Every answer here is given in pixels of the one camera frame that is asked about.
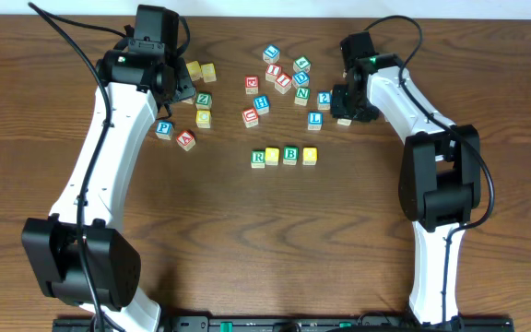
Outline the yellow O block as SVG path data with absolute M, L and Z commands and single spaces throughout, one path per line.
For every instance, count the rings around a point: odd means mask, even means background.
M 305 147 L 302 151 L 302 164 L 313 166 L 318 161 L 318 149 L 314 147 Z

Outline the green B block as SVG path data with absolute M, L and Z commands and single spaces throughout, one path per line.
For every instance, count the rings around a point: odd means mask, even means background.
M 299 149 L 296 147 L 285 146 L 283 149 L 283 164 L 296 165 L 299 158 Z

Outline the green R block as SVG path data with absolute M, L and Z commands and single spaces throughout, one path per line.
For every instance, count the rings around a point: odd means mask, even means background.
M 251 167 L 253 169 L 264 168 L 266 166 L 266 153 L 263 150 L 253 150 L 251 152 Z

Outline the blue T block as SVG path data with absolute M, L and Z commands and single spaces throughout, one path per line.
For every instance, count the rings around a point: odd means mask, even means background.
M 338 125 L 350 126 L 351 123 L 352 123 L 352 120 L 350 120 L 350 119 L 343 119 L 343 118 L 337 119 L 337 124 Z

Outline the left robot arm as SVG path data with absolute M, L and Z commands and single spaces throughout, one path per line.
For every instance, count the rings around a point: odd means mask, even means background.
M 160 107 L 189 100 L 185 61 L 109 51 L 99 62 L 88 134 L 46 219 L 29 218 L 21 242 L 41 292 L 119 330 L 156 331 L 160 305 L 139 287 L 141 259 L 123 237 L 124 201 L 136 159 Z

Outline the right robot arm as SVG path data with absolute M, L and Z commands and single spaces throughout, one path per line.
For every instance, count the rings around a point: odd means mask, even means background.
M 456 125 L 416 87 L 394 53 L 344 58 L 345 79 L 332 91 L 331 114 L 369 122 L 384 116 L 404 144 L 398 198 L 411 220 L 415 274 L 408 307 L 419 326 L 450 325 L 463 225 L 480 201 L 478 132 Z

